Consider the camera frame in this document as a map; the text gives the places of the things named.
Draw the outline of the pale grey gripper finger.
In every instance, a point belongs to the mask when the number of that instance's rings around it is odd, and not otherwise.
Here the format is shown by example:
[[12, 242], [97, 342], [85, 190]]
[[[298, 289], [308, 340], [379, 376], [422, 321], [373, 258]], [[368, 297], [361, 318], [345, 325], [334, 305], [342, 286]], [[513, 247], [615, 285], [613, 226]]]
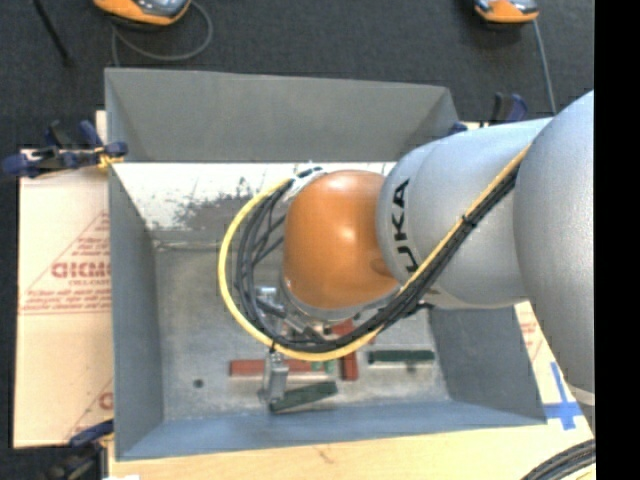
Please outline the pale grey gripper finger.
[[282, 354], [274, 354], [272, 356], [272, 400], [278, 401], [283, 398], [287, 379], [289, 374], [289, 365]]
[[268, 353], [265, 356], [263, 364], [262, 382], [258, 391], [258, 397], [261, 402], [270, 402], [273, 397], [273, 382], [275, 380], [277, 366], [277, 354]]

